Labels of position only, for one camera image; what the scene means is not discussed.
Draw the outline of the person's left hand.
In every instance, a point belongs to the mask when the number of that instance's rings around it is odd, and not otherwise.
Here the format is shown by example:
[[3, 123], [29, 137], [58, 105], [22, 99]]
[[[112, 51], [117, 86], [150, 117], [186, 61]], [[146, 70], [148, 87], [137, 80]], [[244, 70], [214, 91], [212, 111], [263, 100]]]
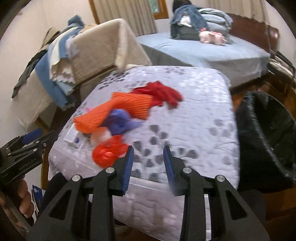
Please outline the person's left hand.
[[[26, 218], [32, 217], [34, 213], [34, 204], [32, 203], [32, 198], [28, 191], [27, 182], [24, 179], [18, 180], [13, 187], [13, 191], [17, 194], [21, 201], [19, 206], [20, 213], [23, 214]], [[19, 222], [17, 217], [8, 208], [6, 197], [3, 192], [1, 192], [1, 207], [4, 209], [4, 212], [6, 213], [10, 221], [14, 224], [14, 226], [24, 229], [23, 224]]]

